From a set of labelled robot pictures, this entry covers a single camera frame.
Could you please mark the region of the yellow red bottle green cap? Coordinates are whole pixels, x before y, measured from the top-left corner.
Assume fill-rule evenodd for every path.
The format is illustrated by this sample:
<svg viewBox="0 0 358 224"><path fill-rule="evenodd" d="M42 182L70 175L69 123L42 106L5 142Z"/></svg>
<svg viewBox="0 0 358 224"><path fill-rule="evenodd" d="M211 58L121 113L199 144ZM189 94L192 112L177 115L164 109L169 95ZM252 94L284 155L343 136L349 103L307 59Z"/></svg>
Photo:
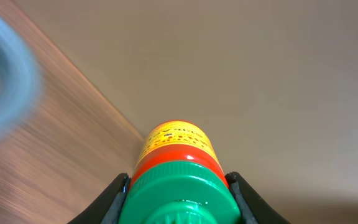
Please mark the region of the yellow red bottle green cap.
<svg viewBox="0 0 358 224"><path fill-rule="evenodd" d="M148 135L119 223L241 223L223 169L207 135L171 120Z"/></svg>

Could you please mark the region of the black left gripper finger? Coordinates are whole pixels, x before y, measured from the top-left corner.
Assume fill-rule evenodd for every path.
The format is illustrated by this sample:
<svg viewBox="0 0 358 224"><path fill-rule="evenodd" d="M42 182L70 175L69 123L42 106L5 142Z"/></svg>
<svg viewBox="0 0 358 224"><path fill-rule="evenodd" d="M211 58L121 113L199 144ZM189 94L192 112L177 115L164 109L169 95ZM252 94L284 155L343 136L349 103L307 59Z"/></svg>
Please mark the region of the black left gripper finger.
<svg viewBox="0 0 358 224"><path fill-rule="evenodd" d="M68 224L118 224L129 184L128 174L119 174L85 210Z"/></svg>

